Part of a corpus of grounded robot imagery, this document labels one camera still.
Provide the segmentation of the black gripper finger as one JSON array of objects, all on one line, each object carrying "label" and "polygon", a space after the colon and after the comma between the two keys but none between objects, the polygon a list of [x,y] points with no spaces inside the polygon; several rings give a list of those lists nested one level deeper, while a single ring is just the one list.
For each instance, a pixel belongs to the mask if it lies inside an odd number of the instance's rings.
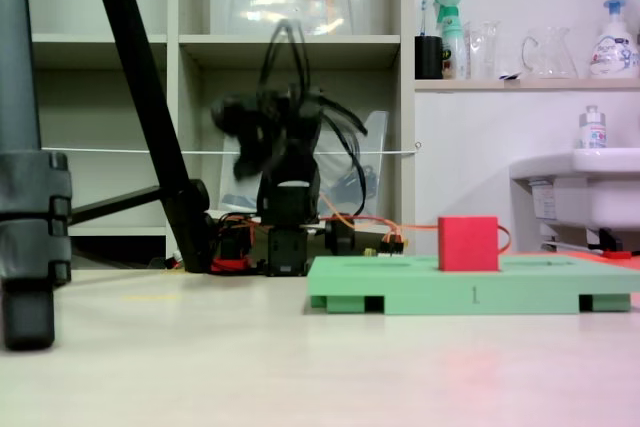
[{"label": "black gripper finger", "polygon": [[273,145],[271,143],[240,144],[239,156],[234,162],[233,175],[236,181],[260,175],[271,167]]}]

